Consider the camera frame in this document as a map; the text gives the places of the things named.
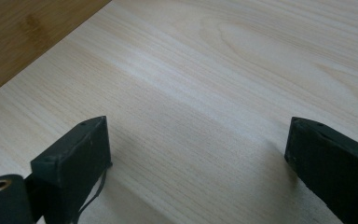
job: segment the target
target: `light wooden surface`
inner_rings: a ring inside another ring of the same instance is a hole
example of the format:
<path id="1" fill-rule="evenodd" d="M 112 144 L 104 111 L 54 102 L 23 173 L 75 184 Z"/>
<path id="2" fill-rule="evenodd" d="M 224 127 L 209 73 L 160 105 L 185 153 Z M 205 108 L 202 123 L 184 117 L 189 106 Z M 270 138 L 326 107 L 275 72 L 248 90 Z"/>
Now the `light wooden surface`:
<path id="1" fill-rule="evenodd" d="M 115 0 L 0 89 L 0 175 L 100 115 L 81 223 L 340 223 L 283 152 L 292 116 L 358 141 L 358 1 Z"/>
<path id="2" fill-rule="evenodd" d="M 0 0 L 0 87 L 109 0 Z"/>

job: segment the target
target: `black plastic block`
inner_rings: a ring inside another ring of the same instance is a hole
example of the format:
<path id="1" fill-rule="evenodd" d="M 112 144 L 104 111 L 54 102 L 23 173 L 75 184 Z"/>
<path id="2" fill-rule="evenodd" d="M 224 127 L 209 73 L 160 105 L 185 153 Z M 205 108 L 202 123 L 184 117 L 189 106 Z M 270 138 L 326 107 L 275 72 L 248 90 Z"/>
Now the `black plastic block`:
<path id="1" fill-rule="evenodd" d="M 322 123 L 292 118 L 284 157 L 342 222 L 358 224 L 358 142 Z"/>

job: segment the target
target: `wood grain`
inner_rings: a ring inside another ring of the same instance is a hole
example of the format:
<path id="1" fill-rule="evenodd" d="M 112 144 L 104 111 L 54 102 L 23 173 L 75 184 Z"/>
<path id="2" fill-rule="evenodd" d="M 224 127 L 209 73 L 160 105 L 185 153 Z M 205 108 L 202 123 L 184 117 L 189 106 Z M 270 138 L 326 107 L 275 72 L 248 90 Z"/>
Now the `wood grain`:
<path id="1" fill-rule="evenodd" d="M 283 152 L 292 116 L 358 141 L 358 1 L 113 1 L 0 89 L 0 175 L 100 115 L 82 223 L 340 223 Z"/>
<path id="2" fill-rule="evenodd" d="M 0 0 L 0 87 L 108 0 Z"/>

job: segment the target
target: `darker wooden surface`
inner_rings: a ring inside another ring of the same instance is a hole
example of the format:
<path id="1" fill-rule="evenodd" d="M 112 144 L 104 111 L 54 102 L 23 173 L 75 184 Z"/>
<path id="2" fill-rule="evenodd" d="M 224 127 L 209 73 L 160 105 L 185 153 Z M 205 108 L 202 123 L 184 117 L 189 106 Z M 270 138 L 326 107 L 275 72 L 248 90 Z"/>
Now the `darker wooden surface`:
<path id="1" fill-rule="evenodd" d="M 0 0 L 0 87 L 109 0 Z"/>

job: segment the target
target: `black cable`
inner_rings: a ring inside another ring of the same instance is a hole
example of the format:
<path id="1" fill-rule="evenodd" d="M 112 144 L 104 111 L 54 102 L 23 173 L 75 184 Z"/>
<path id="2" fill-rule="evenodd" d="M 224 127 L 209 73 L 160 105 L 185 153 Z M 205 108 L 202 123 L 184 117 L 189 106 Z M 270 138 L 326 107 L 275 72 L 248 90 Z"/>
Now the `black cable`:
<path id="1" fill-rule="evenodd" d="M 104 185 L 104 182 L 106 180 L 106 172 L 107 172 L 107 168 L 103 171 L 103 175 L 102 175 L 102 178 L 101 178 L 101 183 L 100 183 L 100 187 L 98 187 L 97 189 L 97 192 L 95 193 L 95 195 L 87 202 L 83 205 L 83 207 L 80 208 L 79 212 L 77 213 L 77 215 L 74 217 L 72 223 L 74 224 L 77 224 L 79 218 L 80 218 L 80 215 L 81 213 L 87 208 L 87 206 L 89 206 L 89 204 L 92 203 L 92 201 L 94 201 L 94 199 L 96 199 L 101 191 L 103 190 L 103 185 Z"/>

